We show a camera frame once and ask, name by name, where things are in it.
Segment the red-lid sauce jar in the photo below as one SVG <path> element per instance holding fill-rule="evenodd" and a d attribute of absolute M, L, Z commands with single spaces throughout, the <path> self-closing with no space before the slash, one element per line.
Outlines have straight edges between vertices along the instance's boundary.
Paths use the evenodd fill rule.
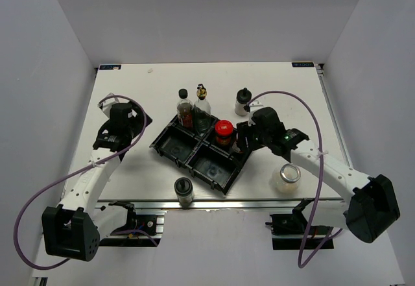
<path fill-rule="evenodd" d="M 228 146 L 233 134 L 233 125 L 228 120 L 219 120 L 215 124 L 215 140 L 221 147 Z"/>

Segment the clear glass oil bottle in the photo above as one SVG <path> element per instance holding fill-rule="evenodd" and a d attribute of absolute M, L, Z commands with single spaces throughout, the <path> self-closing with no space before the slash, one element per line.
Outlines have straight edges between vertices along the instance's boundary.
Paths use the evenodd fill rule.
<path fill-rule="evenodd" d="M 197 100 L 194 103 L 194 124 L 199 136 L 203 136 L 210 128 L 211 106 L 207 100 L 207 90 L 203 84 L 197 86 Z"/>

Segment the red-label black-cap bottle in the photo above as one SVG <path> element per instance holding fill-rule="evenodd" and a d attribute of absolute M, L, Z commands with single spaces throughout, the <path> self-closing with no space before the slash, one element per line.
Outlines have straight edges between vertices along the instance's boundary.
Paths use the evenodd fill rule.
<path fill-rule="evenodd" d="M 176 106 L 177 116 L 180 124 L 187 128 L 193 128 L 193 103 L 188 98 L 188 92 L 182 88 L 178 91 L 179 101 Z"/>

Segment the black-cap pepper grinder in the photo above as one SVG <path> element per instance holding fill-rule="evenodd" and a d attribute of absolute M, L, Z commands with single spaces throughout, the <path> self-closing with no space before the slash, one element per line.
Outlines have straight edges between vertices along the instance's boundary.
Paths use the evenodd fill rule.
<path fill-rule="evenodd" d="M 195 194 L 190 179 L 186 177 L 177 179 L 174 183 L 174 191 L 182 207 L 187 208 L 191 205 Z"/>

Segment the grey-lid spice jar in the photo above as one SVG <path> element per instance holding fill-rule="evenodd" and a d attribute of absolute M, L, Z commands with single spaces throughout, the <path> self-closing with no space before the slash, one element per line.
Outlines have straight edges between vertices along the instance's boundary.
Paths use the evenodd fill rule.
<path fill-rule="evenodd" d="M 233 151 L 234 152 L 236 152 L 236 153 L 239 153 L 239 154 L 242 154 L 243 152 L 242 152 L 242 150 L 237 146 L 237 145 L 234 145 L 233 147 L 232 147 L 232 149 L 233 149 Z"/>

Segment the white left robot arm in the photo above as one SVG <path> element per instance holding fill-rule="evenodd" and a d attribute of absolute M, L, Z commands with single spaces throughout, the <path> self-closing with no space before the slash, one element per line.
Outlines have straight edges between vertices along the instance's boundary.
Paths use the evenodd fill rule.
<path fill-rule="evenodd" d="M 131 203 L 113 201 L 100 209 L 96 205 L 111 175 L 152 119 L 131 101 L 112 104 L 106 115 L 86 169 L 58 205 L 45 208 L 41 216 L 45 251 L 50 256 L 91 261 L 102 239 L 117 230 L 131 233 L 137 226 Z"/>

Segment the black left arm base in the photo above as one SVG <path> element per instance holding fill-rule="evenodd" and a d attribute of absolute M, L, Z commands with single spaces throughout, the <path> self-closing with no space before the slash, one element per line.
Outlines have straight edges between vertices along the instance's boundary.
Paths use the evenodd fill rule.
<path fill-rule="evenodd" d="M 99 246 L 156 247 L 164 227 L 163 211 L 137 208 L 131 202 L 114 201 L 95 208 L 93 219 L 100 229 Z"/>

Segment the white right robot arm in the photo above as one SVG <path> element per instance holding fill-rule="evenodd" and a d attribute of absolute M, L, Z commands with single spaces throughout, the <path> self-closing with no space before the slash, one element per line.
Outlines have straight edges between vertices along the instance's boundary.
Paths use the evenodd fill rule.
<path fill-rule="evenodd" d="M 237 132 L 237 146 L 243 152 L 266 147 L 321 178 L 340 196 L 340 202 L 301 200 L 291 217 L 298 232 L 308 233 L 315 226 L 340 228 L 365 243 L 372 243 L 400 217 L 389 178 L 382 174 L 372 177 L 322 154 L 308 135 L 296 128 L 286 129 L 273 108 L 255 111 L 248 121 L 237 124 Z"/>

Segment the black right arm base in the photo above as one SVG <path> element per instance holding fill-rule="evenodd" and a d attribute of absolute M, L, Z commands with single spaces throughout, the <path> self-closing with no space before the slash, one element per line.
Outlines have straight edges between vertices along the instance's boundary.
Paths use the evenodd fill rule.
<path fill-rule="evenodd" d="M 301 209 L 313 206 L 314 199 L 301 200 L 264 200 L 264 208 L 269 209 L 270 220 L 265 226 L 271 231 L 272 249 L 274 251 L 299 251 L 307 226 L 308 217 L 300 215 Z M 305 250 L 314 250 L 328 234 L 327 226 L 311 226 L 305 241 Z M 332 239 L 327 240 L 322 250 L 334 249 Z"/>

